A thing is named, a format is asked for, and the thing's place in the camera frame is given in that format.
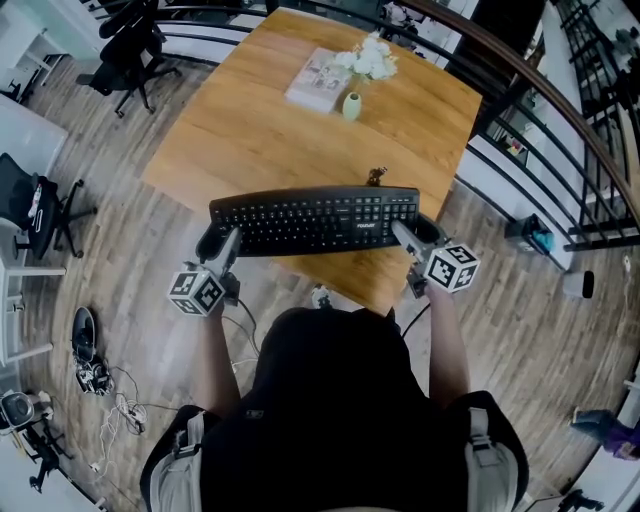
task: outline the small object on table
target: small object on table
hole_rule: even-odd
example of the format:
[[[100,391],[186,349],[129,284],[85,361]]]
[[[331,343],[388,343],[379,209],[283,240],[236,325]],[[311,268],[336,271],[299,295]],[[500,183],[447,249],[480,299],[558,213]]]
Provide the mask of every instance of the small object on table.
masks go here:
[[[389,45],[379,40],[377,32],[369,34],[362,44],[350,52],[340,52],[335,64],[353,74],[351,91],[342,105],[342,115],[347,121],[355,121],[362,109],[362,89],[371,80],[386,80],[396,74],[397,57],[391,55]]]
[[[295,77],[285,97],[291,103],[328,114],[351,79],[351,73],[334,64],[336,53],[316,48]]]
[[[342,115],[347,121],[355,121],[362,110],[362,96],[357,92],[350,92],[342,104]]]

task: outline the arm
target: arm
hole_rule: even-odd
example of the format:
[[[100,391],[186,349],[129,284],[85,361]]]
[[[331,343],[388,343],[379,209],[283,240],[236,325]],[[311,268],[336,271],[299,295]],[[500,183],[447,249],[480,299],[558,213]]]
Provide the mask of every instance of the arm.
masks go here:
[[[437,286],[428,286],[427,296],[431,301],[429,395],[445,408],[469,393],[469,366],[453,296]]]
[[[198,350],[193,398],[198,407],[220,418],[240,402],[227,342],[222,329],[223,307],[216,307],[198,328]]]

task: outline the backpack strap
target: backpack strap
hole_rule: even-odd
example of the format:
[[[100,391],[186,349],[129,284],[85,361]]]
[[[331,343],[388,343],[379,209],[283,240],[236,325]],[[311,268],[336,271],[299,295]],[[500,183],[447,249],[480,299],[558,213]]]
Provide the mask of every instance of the backpack strap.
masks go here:
[[[518,485],[518,463],[511,450],[489,436],[486,409],[469,408],[467,512],[511,512]]]
[[[158,462],[151,473],[151,512],[202,512],[200,443],[204,437],[204,412],[187,422],[186,434],[186,446],[176,446],[175,450]]]

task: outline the wooden handrail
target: wooden handrail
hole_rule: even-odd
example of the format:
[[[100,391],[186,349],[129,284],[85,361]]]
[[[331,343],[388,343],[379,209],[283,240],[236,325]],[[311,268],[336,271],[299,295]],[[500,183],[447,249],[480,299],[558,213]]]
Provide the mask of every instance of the wooden handrail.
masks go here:
[[[620,195],[624,198],[629,208],[629,213],[640,225],[640,210],[638,209],[631,189],[627,182],[620,176],[617,166],[609,155],[600,137],[593,131],[582,115],[569,103],[562,93],[547,80],[537,69],[529,66],[527,62],[515,51],[509,48],[496,36],[473,23],[447,7],[443,7],[431,0],[397,0],[421,14],[433,18],[450,29],[472,39],[488,50],[492,51],[507,62],[521,77],[525,78],[558,112],[566,119],[571,127],[578,132],[585,144],[600,161],[609,177],[613,180]]]

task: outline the person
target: person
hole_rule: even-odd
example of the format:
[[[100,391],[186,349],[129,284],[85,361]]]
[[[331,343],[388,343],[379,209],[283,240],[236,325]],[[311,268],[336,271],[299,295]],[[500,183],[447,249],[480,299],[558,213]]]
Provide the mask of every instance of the person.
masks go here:
[[[333,309],[322,289],[314,290],[315,309],[294,308],[275,320],[260,349],[253,388],[243,398],[222,310],[202,320],[195,405],[180,409],[144,467],[140,485],[148,509],[191,510],[176,503],[192,499],[204,511],[464,511],[474,480],[465,458],[470,407],[488,418],[486,435],[474,446],[507,447],[512,454],[507,458],[517,474],[506,481],[517,503],[528,479],[522,445],[491,395],[470,392],[453,297],[431,286],[427,295],[428,398],[411,372],[394,315]],[[200,417],[203,426],[193,426]],[[185,439],[192,432],[199,442]],[[183,453],[197,462],[168,465],[179,465]],[[196,470],[190,481],[199,489],[172,480],[197,466],[199,476]],[[189,489],[194,494],[185,498]]]
[[[620,423],[611,411],[581,411],[576,407],[569,425],[598,441],[606,452],[618,459],[640,458],[640,424],[630,428]]]

